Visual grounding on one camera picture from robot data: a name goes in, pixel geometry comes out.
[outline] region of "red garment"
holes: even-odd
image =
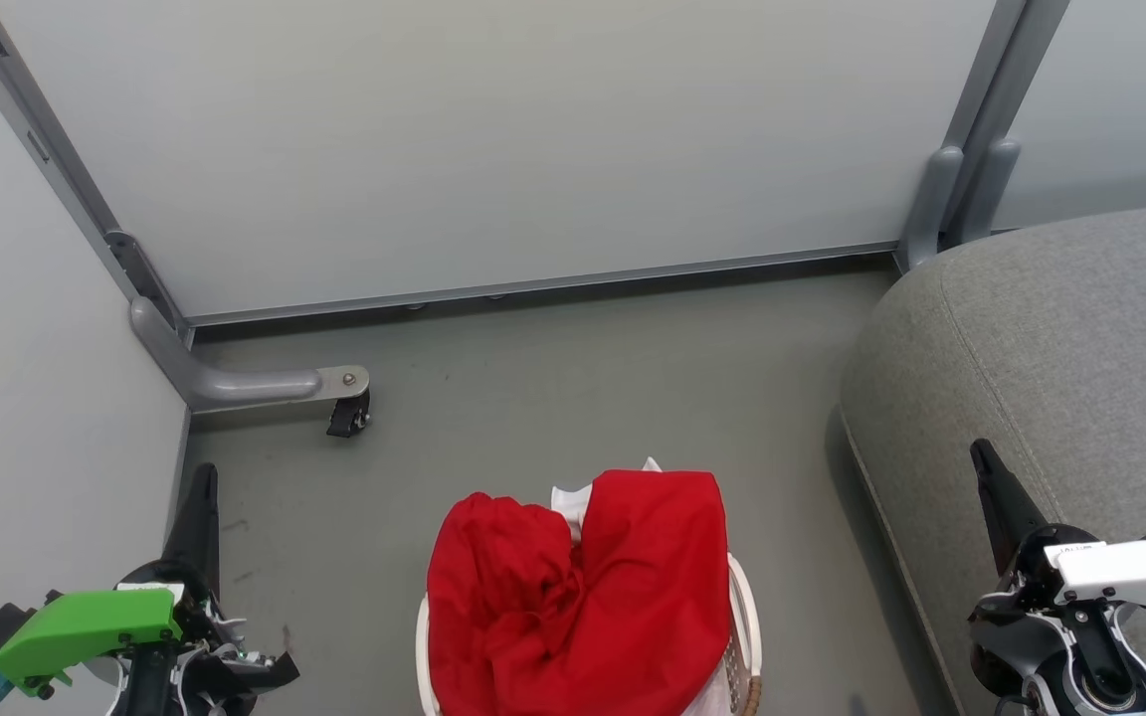
[[[564,517],[455,504],[427,571],[446,716],[677,716],[728,647],[728,535],[709,472],[610,471]]]

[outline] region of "white panel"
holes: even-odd
[[[109,589],[162,549],[185,407],[141,349],[126,298],[0,115],[0,606]],[[47,703],[104,713],[76,670]]]
[[[895,241],[990,13],[0,0],[190,316]]]
[[[1146,3],[1068,6],[1014,118],[1000,228],[1146,207]]]

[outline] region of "wicker basket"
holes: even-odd
[[[728,592],[732,599],[732,634],[728,651],[723,652],[723,669],[732,692],[729,716],[755,716],[759,694],[763,690],[759,669],[763,666],[763,638],[759,635],[759,614],[754,608],[751,582],[745,579],[741,564],[728,554]],[[418,630],[414,636],[414,656],[418,667],[418,701],[425,716],[441,716],[441,705],[432,691],[432,669],[426,660],[427,605],[426,595],[418,606]]]

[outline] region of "gray fabric upholstery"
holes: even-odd
[[[947,251],[888,291],[842,417],[964,713],[967,615],[996,582],[968,444],[987,436],[1051,520],[1146,533],[1146,210]],[[1127,628],[1146,658],[1146,612]]]

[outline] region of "black wheel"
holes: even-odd
[[[330,416],[328,435],[352,436],[369,425],[369,391],[356,398],[343,398],[336,402],[336,410]]]

